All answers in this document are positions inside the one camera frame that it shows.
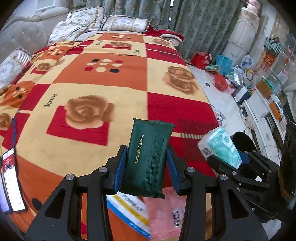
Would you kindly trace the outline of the red plastic bag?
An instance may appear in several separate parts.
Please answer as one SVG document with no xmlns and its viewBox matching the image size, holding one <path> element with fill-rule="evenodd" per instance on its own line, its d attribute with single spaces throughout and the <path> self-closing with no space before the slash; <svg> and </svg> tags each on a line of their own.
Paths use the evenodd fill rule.
<svg viewBox="0 0 296 241">
<path fill-rule="evenodd" d="M 219 91 L 225 91 L 228 88 L 228 83 L 225 77 L 221 75 L 219 72 L 215 73 L 214 81 L 215 81 L 215 87 Z"/>
</svg>

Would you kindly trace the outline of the black round trash bin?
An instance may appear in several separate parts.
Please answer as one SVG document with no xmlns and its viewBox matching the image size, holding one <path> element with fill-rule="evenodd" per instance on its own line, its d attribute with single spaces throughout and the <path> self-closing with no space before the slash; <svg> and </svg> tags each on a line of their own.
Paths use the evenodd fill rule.
<svg viewBox="0 0 296 241">
<path fill-rule="evenodd" d="M 252 152 L 257 151 L 257 148 L 252 139 L 243 132 L 236 132 L 231 137 L 231 140 L 238 151 Z"/>
</svg>

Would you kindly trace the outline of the cat face round stool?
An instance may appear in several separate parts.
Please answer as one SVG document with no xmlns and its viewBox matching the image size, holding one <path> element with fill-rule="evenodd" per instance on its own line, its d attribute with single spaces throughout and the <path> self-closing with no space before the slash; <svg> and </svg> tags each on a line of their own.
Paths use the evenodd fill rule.
<svg viewBox="0 0 296 241">
<path fill-rule="evenodd" d="M 226 120 L 226 117 L 220 112 L 215 106 L 211 105 L 211 108 L 215 114 L 218 124 L 221 126 L 223 121 Z"/>
</svg>

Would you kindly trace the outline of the white standing air conditioner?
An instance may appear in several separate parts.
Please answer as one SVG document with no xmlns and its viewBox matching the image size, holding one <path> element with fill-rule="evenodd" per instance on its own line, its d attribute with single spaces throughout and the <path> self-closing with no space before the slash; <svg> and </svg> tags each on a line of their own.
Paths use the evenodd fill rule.
<svg viewBox="0 0 296 241">
<path fill-rule="evenodd" d="M 232 66 L 239 65 L 250 51 L 259 27 L 260 3 L 247 1 L 246 4 L 246 7 L 241 8 L 238 20 L 222 53 L 223 56 L 232 60 Z"/>
</svg>

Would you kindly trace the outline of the green patterned curtain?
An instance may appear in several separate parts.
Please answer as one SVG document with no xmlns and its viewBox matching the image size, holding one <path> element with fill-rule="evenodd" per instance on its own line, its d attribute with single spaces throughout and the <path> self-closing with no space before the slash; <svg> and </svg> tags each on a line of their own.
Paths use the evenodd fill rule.
<svg viewBox="0 0 296 241">
<path fill-rule="evenodd" d="M 238 20 L 244 1 L 100 1 L 105 14 L 147 19 L 155 30 L 168 29 L 185 40 L 178 51 L 191 60 L 198 51 L 220 55 Z"/>
</svg>

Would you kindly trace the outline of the red orange patterned blanket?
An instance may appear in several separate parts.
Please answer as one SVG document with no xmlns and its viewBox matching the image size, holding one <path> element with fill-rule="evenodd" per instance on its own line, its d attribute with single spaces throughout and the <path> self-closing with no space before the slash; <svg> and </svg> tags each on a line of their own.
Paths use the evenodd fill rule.
<svg viewBox="0 0 296 241">
<path fill-rule="evenodd" d="M 173 123 L 177 155 L 213 176 L 197 146 L 218 126 L 203 76 L 171 43 L 145 34 L 104 32 L 37 51 L 1 96 L 1 152 L 16 141 L 27 205 L 12 223 L 26 232 L 65 175 L 89 174 L 129 143 L 136 118 Z"/>
</svg>

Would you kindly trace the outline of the teal tissue pack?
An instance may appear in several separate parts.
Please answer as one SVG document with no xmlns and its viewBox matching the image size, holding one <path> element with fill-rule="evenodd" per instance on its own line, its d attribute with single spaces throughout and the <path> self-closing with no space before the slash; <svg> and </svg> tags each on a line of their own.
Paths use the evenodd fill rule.
<svg viewBox="0 0 296 241">
<path fill-rule="evenodd" d="M 205 159 L 214 155 L 235 169 L 242 163 L 238 150 L 221 126 L 204 135 L 197 146 Z"/>
</svg>

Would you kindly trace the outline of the white crumpled duvet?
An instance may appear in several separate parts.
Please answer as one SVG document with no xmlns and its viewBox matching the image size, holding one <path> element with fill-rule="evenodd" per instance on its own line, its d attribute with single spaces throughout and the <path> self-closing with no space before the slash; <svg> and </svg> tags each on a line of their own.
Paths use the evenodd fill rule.
<svg viewBox="0 0 296 241">
<path fill-rule="evenodd" d="M 48 45 L 57 42 L 74 41 L 79 35 L 84 33 L 87 29 L 88 25 L 80 26 L 74 23 L 60 21 L 51 32 L 48 40 Z"/>
</svg>

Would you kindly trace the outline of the dark green tissue pack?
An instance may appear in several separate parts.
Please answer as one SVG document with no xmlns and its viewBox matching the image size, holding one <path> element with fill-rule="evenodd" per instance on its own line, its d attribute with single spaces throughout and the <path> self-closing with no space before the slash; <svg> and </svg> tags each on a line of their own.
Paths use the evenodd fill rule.
<svg viewBox="0 0 296 241">
<path fill-rule="evenodd" d="M 162 193 L 167 147 L 175 125 L 159 120 L 133 120 L 120 192 L 165 198 Z"/>
</svg>

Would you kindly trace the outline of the white tv cabinet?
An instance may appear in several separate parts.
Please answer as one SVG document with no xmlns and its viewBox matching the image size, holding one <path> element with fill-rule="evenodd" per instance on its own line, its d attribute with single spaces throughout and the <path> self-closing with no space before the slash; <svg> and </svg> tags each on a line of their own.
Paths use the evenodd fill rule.
<svg viewBox="0 0 296 241">
<path fill-rule="evenodd" d="M 257 150 L 279 164 L 282 158 L 283 143 L 285 141 L 285 122 L 276 119 L 268 100 L 258 89 L 241 104 L 246 111 L 242 120 L 250 129 L 251 138 Z"/>
</svg>

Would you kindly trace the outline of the round lace cushion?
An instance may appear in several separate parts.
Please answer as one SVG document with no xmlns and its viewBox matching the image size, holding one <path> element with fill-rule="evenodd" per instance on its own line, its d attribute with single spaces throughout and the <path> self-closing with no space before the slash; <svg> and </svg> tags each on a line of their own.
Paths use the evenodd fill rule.
<svg viewBox="0 0 296 241">
<path fill-rule="evenodd" d="M 31 60 L 29 52 L 22 48 L 15 49 L 1 63 L 0 87 L 1 89 L 12 84 L 17 76 L 24 70 Z"/>
</svg>

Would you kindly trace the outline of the silver foil bag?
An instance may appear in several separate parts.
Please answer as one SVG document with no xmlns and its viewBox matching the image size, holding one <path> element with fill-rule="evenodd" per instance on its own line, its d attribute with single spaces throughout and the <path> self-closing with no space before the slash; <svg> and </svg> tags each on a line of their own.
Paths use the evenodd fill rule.
<svg viewBox="0 0 296 241">
<path fill-rule="evenodd" d="M 243 85 L 243 70 L 238 65 L 231 67 L 225 77 L 235 86 Z"/>
</svg>

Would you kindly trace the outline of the blue gift bag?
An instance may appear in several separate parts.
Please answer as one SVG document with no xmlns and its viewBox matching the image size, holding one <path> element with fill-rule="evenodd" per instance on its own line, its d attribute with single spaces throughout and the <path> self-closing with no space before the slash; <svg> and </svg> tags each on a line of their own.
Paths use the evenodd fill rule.
<svg viewBox="0 0 296 241">
<path fill-rule="evenodd" d="M 220 74 L 226 75 L 231 69 L 232 60 L 223 55 L 216 56 L 216 65 L 219 66 Z"/>
</svg>

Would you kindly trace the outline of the red folded quilt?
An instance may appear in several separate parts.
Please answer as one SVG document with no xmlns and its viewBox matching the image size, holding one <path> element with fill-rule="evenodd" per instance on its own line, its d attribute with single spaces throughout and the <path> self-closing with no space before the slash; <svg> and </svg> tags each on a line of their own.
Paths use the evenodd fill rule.
<svg viewBox="0 0 296 241">
<path fill-rule="evenodd" d="M 185 40 L 183 35 L 175 33 L 174 31 L 166 30 L 166 29 L 155 30 L 152 26 L 148 27 L 145 34 L 147 36 L 159 37 L 166 41 L 169 41 L 173 44 L 174 47 L 177 47 L 180 44 L 183 44 Z"/>
</svg>

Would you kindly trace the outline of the cream embroidered pillow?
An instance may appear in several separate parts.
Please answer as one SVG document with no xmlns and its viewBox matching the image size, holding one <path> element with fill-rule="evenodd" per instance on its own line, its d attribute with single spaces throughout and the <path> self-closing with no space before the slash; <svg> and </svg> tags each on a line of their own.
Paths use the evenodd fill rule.
<svg viewBox="0 0 296 241">
<path fill-rule="evenodd" d="M 144 33 L 148 30 L 150 21 L 130 16 L 108 16 L 101 25 L 102 31 L 128 31 Z"/>
<path fill-rule="evenodd" d="M 100 30 L 101 24 L 105 18 L 104 6 L 94 6 L 70 12 L 67 15 L 66 23 L 76 24 L 81 27 L 88 27 L 90 30 Z"/>
</svg>

